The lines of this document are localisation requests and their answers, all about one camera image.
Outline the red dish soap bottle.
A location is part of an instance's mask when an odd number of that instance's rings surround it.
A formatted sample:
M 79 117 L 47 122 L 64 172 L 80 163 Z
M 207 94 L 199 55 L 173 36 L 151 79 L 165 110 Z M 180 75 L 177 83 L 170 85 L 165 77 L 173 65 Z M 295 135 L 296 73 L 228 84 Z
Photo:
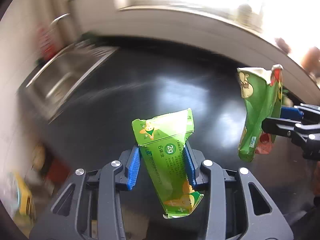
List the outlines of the red dish soap bottle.
M 59 32 L 44 25 L 39 25 L 37 29 L 37 41 L 41 56 L 49 61 L 61 50 Z

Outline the green snack bag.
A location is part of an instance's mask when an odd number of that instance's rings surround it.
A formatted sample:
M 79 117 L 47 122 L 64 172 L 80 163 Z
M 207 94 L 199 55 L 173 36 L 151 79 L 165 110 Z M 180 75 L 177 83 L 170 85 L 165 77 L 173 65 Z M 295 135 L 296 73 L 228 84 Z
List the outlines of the green snack bag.
M 251 162 L 255 154 L 269 154 L 275 135 L 263 131 L 264 119 L 279 118 L 283 93 L 283 67 L 272 66 L 271 70 L 260 67 L 238 68 L 241 97 L 246 107 L 246 120 L 238 146 L 241 160 Z

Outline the chrome faucet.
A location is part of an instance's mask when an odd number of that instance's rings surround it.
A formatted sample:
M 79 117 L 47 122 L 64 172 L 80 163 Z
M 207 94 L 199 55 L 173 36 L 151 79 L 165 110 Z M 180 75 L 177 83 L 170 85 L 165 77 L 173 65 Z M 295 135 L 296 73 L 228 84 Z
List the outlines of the chrome faucet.
M 54 28 L 58 22 L 66 17 L 69 17 L 70 16 L 70 13 L 65 13 L 63 15 L 60 15 L 59 17 L 55 18 L 51 23 L 50 23 L 50 28 Z

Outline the yellow box on floor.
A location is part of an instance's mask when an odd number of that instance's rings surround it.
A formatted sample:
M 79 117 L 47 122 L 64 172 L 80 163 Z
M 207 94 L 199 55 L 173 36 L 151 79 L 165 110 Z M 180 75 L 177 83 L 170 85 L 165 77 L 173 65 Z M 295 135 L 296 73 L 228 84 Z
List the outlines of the yellow box on floor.
M 21 215 L 28 217 L 31 221 L 35 221 L 36 212 L 34 206 L 33 195 L 26 185 L 24 179 L 17 173 L 9 174 L 9 181 L 13 200 L 10 207 L 13 210 L 13 215 Z

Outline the green carton box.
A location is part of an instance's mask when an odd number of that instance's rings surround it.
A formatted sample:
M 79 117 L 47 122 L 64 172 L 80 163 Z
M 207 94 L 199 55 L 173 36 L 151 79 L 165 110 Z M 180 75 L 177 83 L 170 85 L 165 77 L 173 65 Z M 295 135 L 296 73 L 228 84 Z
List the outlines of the green carton box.
M 164 209 L 163 217 L 190 215 L 204 197 L 190 184 L 183 156 L 186 142 L 194 132 L 192 110 L 188 108 L 148 120 L 135 119 L 132 129 Z

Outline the stainless steel sink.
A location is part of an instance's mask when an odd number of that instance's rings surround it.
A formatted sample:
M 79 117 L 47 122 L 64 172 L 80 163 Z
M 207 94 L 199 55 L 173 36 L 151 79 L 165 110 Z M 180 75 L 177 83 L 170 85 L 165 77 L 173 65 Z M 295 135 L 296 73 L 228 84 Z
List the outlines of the stainless steel sink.
M 19 89 L 22 112 L 52 122 L 76 89 L 118 50 L 74 44 L 62 49 Z

